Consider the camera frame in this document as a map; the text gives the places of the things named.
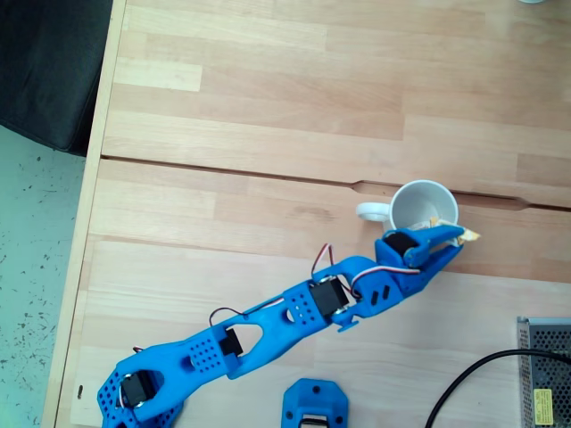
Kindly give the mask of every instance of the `mug rim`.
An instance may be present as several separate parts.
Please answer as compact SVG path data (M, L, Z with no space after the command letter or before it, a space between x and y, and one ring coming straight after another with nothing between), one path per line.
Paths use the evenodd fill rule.
M402 186L399 190L397 190L396 193L394 194L393 198L391 199L391 204L389 206L389 221L390 221L393 229L396 229L396 225L394 224L394 219L393 219L393 207L394 207L394 202L396 201L397 197L407 187L409 187L411 185L418 185L421 183L436 185L437 187L440 187L441 189L444 190L445 193L448 194L448 196L450 197L450 199L453 201L453 204L454 204L454 221L452 223L457 225L458 220L459 220L458 202L456 201L456 198L454 197L454 195L452 194L450 189L448 189L448 187L446 187L445 185L438 183L437 181L421 179L421 180L409 181L406 185Z

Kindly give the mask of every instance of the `wooden table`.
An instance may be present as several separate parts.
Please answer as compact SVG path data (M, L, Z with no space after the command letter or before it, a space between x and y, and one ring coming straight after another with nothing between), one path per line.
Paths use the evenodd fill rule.
M571 313L568 285L542 282L571 277L570 18L557 1L116 0L42 425L97 426L133 345L297 284L324 242L372 255L382 231L356 204L411 179L455 191L484 238L399 307L206 385L182 426L277 426L303 376L338 381L354 426L421 425L464 367L516 345L516 316ZM516 426L517 382L515 360L483 370L443 426Z

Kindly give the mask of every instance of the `mug handle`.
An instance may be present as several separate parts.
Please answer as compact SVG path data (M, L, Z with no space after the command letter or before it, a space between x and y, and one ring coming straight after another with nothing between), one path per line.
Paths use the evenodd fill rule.
M363 202L357 205L357 215L363 220L385 222L389 219L391 205L380 202Z

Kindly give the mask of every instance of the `table edge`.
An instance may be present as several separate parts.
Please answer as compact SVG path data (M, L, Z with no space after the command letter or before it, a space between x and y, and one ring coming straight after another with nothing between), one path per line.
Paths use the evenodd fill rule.
M107 41L105 43L105 53L103 56L101 79L97 90L95 114L91 135L89 137L89 148L87 149L86 166L81 184L81 193L79 195L78 213L76 215L73 240L71 243L70 261L63 288L62 308L57 326L57 335L55 336L52 365L48 377L46 400L44 402L44 412L41 421L43 428L54 427L57 418L63 375L70 344L71 327L78 296L79 278L86 249L87 231L95 195L95 183L99 170L99 161L101 159L103 134L107 121L107 112L109 110L115 63L119 51L125 5L126 0L114 0L112 5Z

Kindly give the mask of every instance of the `white mug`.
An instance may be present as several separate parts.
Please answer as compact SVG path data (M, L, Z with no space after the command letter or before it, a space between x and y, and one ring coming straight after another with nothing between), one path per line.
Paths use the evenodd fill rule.
M391 203L364 202L357 206L357 215L384 223L385 230L411 227L438 217L458 223L458 203L454 195L440 183L417 180L407 183L394 194Z

